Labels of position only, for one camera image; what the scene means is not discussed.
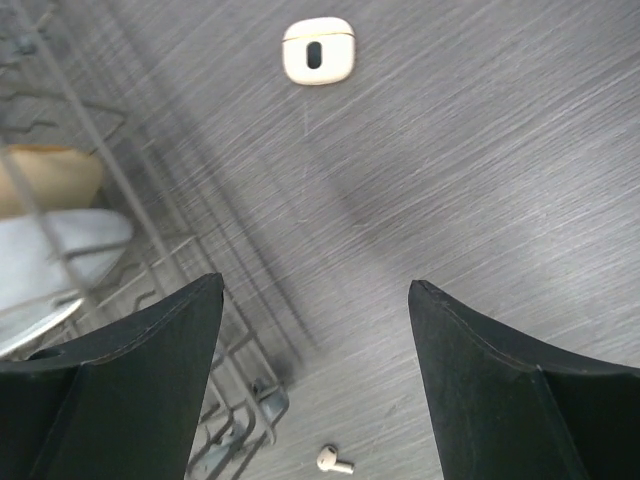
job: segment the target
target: white earbud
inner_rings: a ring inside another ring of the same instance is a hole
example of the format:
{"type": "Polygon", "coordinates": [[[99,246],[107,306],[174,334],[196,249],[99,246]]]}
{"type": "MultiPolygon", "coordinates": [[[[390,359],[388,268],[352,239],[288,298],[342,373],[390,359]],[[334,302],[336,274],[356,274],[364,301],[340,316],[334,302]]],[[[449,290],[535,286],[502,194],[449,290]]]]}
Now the white earbud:
{"type": "Polygon", "coordinates": [[[338,461],[338,450],[336,447],[327,445],[320,450],[318,455],[318,468],[323,472],[340,472],[353,474],[353,465],[338,461]]]}

